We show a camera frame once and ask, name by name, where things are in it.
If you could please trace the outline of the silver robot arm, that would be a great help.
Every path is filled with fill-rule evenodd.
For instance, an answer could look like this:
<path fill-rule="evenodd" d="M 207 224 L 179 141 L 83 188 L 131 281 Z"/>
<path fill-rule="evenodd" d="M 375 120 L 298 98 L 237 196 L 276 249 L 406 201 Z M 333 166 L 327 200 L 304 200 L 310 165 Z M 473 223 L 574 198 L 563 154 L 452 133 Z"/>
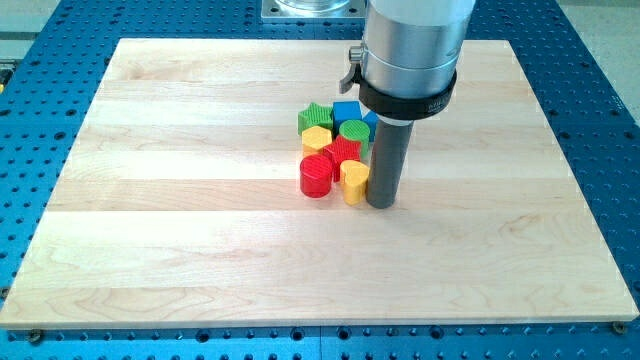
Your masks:
<path fill-rule="evenodd" d="M 474 0 L 369 0 L 361 43 L 349 49 L 339 92 L 403 126 L 448 105 Z"/>

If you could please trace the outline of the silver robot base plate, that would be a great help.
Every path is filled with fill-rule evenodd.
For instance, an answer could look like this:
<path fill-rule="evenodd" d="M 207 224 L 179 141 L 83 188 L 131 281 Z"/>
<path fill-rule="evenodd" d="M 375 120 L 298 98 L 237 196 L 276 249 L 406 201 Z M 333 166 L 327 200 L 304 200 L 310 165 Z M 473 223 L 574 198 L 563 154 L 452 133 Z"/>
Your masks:
<path fill-rule="evenodd" d="M 268 21 L 294 19 L 359 19 L 366 0 L 262 0 L 261 18 Z"/>

